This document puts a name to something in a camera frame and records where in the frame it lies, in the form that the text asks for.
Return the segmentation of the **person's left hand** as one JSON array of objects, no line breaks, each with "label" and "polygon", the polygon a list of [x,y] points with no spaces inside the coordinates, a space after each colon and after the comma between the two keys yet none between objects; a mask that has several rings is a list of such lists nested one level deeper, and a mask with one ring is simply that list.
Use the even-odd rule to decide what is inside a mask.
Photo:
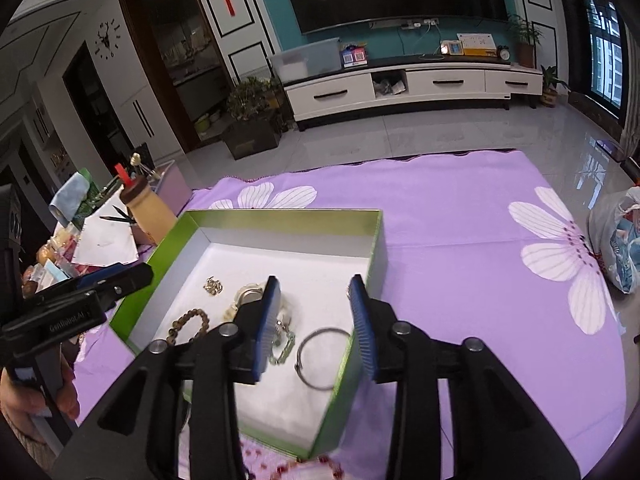
[{"label": "person's left hand", "polygon": [[[58,409],[69,419],[76,420],[80,405],[77,390],[74,385],[75,373],[64,356],[61,358],[61,375],[63,387],[56,395]],[[19,434],[38,443],[45,444],[46,440],[32,421],[32,416],[42,412],[47,407],[43,395],[34,389],[19,385],[10,377],[4,368],[1,375],[1,409],[6,420]]]}]

